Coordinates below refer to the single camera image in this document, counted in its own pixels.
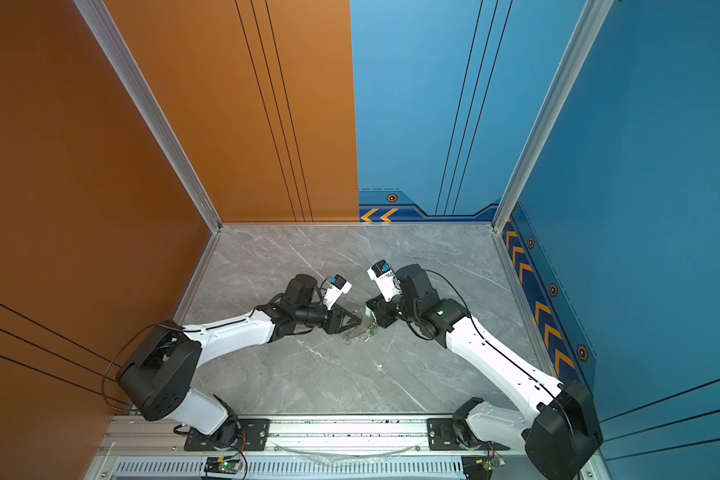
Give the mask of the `grey metal key holder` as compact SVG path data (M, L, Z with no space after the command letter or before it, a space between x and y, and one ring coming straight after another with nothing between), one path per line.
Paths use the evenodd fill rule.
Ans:
M358 342L367 342L372 337L374 337L380 330L380 327L376 323L372 323L368 325L367 327L358 328L357 330L354 330L348 334L346 334L343 338L344 343L347 345L351 345L353 343Z

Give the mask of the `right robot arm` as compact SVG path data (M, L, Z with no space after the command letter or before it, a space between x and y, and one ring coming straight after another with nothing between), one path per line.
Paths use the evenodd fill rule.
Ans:
M410 264L394 270L385 260L367 271L380 293L367 301L377 323L397 321L425 341L469 362L516 407L509 413L472 397L452 415L456 443L467 450L497 444L522 450L547 479L574 479L603 443L591 391L535 368L496 337L461 296L442 298L430 270Z

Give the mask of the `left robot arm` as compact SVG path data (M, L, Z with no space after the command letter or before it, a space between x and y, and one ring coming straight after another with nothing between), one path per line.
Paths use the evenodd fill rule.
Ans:
M240 316L186 327L158 323L120 367L116 382L145 420L176 421L214 449L240 451L239 416L218 396L192 387L196 370L232 352L295 336L299 326L329 335L359 326L361 319L338 304L351 288L340 275L320 286L298 274L283 293Z

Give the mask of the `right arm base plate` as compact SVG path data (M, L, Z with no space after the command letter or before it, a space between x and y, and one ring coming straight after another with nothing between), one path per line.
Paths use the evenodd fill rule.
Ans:
M448 418L429 418L426 420L429 448L432 451L450 450L488 450L508 451L501 443L485 442L468 429L466 422Z

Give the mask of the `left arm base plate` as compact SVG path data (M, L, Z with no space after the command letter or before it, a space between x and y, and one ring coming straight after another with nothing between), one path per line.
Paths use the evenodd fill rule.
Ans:
M201 434L191 428L184 450L262 452L266 447L270 424L267 418L228 420L211 435Z

